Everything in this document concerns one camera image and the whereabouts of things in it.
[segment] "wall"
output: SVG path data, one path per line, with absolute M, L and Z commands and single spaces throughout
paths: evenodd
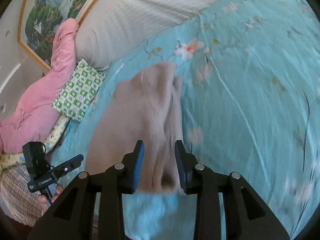
M 42 68 L 18 45 L 18 22 L 23 0 L 12 0 L 0 19 L 0 120 L 10 116 L 26 88 L 41 78 Z

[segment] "metal screw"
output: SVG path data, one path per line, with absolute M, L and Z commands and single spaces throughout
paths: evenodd
M 195 166 L 195 168 L 196 168 L 196 170 L 198 170 L 198 171 L 203 171 L 203 170 L 204 170 L 204 165 L 198 163 L 198 164 Z
M 88 177 L 88 173 L 85 171 L 80 172 L 78 177 L 79 177 L 79 179 L 85 179 L 86 177 Z
M 116 165 L 115 165 L 115 169 L 116 170 L 122 170 L 124 168 L 124 164 L 123 163 L 117 163 Z
M 239 172 L 233 172 L 231 173 L 231 176 L 234 178 L 234 179 L 240 179 L 241 175 Z

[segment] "wooden picture frame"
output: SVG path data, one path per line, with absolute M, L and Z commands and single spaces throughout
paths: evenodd
M 68 18 L 82 24 L 98 0 L 23 0 L 18 44 L 45 70 L 51 68 L 52 45 L 59 25 Z

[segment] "pink blanket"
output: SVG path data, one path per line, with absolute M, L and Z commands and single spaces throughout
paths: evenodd
M 76 67 L 78 29 L 74 19 L 60 25 L 53 41 L 51 70 L 26 90 L 13 115 L 0 122 L 0 154 L 22 152 L 29 141 L 44 141 L 50 134 L 60 116 L 51 105 Z

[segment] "green checkered cloth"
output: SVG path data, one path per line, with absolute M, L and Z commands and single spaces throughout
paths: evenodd
M 52 107 L 81 122 L 105 77 L 106 73 L 97 72 L 82 59 Z

